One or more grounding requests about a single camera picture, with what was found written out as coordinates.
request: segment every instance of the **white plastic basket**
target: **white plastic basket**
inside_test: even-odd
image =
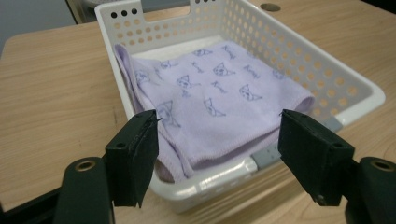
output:
[[[146,21],[138,0],[95,9],[128,119],[134,108],[113,52],[115,44],[124,45],[136,57],[169,60],[232,40],[311,90],[316,102],[310,115],[321,122],[346,126],[385,101],[384,92],[370,80],[247,0],[191,0],[190,8],[188,15],[162,21]],[[276,146],[263,153],[267,155],[262,157],[260,172],[279,161]],[[182,212],[238,186],[258,170],[258,164],[247,157],[178,184],[164,183],[154,173],[150,187]]]

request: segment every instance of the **perforated basket side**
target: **perforated basket side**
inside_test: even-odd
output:
[[[310,116],[336,116],[348,125],[385,101],[374,83],[247,1],[225,2],[220,29],[226,38],[311,90],[316,102]]]

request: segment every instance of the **folded cloth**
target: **folded cloth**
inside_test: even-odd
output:
[[[282,109],[307,111],[310,91],[232,41],[165,62],[116,58],[136,112],[156,109],[157,174],[180,182],[204,169],[247,156],[277,139]]]

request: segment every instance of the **screw hole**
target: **screw hole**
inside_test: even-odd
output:
[[[334,143],[332,145],[335,146],[335,147],[342,147],[343,146],[341,143]]]
[[[385,161],[372,161],[371,164],[378,170],[394,172],[395,168]]]
[[[88,171],[91,170],[91,168],[95,166],[95,164],[96,163],[94,161],[82,161],[76,165],[76,170],[78,172]]]
[[[117,143],[116,144],[116,147],[118,147],[118,148],[123,148],[125,146],[126,146],[125,143]]]

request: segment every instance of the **table surface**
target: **table surface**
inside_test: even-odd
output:
[[[272,3],[282,7],[272,16],[384,91],[382,106],[339,135],[356,147],[356,161],[374,156],[396,162],[396,15],[358,0]],[[60,187],[71,162],[103,156],[126,117],[96,22],[8,40],[0,60],[0,121],[6,211]],[[150,190],[142,209],[115,208],[115,215],[117,223],[333,224],[345,223],[345,206],[346,200],[318,206],[279,164],[181,215]]]

